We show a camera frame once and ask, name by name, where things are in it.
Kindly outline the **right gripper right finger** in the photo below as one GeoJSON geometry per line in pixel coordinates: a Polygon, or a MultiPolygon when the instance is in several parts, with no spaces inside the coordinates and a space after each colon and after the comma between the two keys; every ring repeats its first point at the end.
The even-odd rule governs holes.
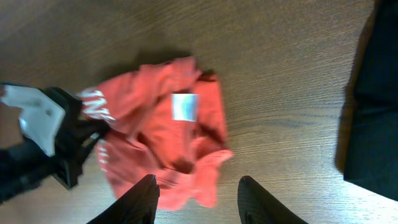
{"type": "Polygon", "coordinates": [[[307,224],[252,177],[241,177],[238,210],[242,224],[307,224]]]}

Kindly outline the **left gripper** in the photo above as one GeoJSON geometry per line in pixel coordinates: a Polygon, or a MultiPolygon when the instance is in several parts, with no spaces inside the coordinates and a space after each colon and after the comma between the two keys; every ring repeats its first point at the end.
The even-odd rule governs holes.
{"type": "Polygon", "coordinates": [[[109,126],[101,119],[80,118],[82,100],[59,87],[45,88],[42,93],[65,110],[65,116],[55,134],[55,154],[37,169],[37,185],[51,175],[66,189],[72,189],[83,173],[83,164],[109,126]]]}

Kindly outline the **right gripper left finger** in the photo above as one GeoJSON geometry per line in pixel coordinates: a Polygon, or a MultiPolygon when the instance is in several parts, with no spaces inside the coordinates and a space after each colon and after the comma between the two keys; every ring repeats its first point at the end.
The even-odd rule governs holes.
{"type": "Polygon", "coordinates": [[[160,189],[149,174],[87,224],[154,224],[160,189]]]}

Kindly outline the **red t-shirt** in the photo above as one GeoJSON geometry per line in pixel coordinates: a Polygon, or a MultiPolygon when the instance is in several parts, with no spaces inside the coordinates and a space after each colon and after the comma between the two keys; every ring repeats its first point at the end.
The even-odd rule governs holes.
{"type": "Polygon", "coordinates": [[[141,65],[80,93],[82,113],[109,133],[95,146],[116,198],[145,175],[155,175],[158,207],[178,210],[188,200],[217,203],[219,168],[230,159],[220,83],[193,57],[141,65]]]}

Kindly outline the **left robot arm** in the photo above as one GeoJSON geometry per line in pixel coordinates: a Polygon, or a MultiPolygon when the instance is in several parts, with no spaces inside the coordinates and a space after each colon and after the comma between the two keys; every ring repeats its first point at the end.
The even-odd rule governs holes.
{"type": "Polygon", "coordinates": [[[1,149],[1,202],[36,189],[48,176],[72,189],[95,144],[109,131],[106,121],[81,119],[82,100],[58,87],[2,83],[1,88],[1,102],[21,109],[23,138],[1,149]]]}

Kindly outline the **black t-shirt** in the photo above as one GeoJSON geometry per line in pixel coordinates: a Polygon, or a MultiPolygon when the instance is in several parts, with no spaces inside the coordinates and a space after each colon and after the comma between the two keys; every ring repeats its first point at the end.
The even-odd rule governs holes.
{"type": "Polygon", "coordinates": [[[337,140],[343,180],[397,200],[397,0],[375,1],[361,31],[337,140]]]}

